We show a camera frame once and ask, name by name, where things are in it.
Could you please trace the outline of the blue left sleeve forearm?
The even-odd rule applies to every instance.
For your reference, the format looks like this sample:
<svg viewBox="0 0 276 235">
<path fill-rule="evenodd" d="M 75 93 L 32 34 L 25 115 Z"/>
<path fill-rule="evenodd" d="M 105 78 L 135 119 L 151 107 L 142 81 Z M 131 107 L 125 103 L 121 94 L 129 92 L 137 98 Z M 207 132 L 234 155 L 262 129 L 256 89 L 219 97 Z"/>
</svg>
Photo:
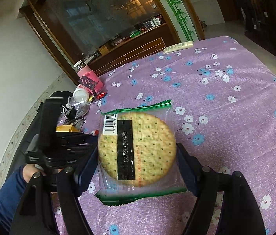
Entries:
<svg viewBox="0 0 276 235">
<path fill-rule="evenodd" d="M 0 234 L 9 234 L 14 214 L 26 189 L 28 180 L 24 172 L 27 165 L 16 169 L 0 190 Z"/>
</svg>

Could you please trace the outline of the person's left hand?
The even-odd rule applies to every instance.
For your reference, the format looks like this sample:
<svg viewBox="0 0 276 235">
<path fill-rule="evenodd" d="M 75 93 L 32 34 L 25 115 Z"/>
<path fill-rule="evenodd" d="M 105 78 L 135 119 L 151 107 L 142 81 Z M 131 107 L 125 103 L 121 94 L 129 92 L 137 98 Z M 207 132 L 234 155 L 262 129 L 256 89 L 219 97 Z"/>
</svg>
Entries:
<svg viewBox="0 0 276 235">
<path fill-rule="evenodd" d="M 24 181 L 29 183 L 30 179 L 36 172 L 40 172 L 41 174 L 46 175 L 41 169 L 37 169 L 34 164 L 26 164 L 22 170 Z"/>
</svg>

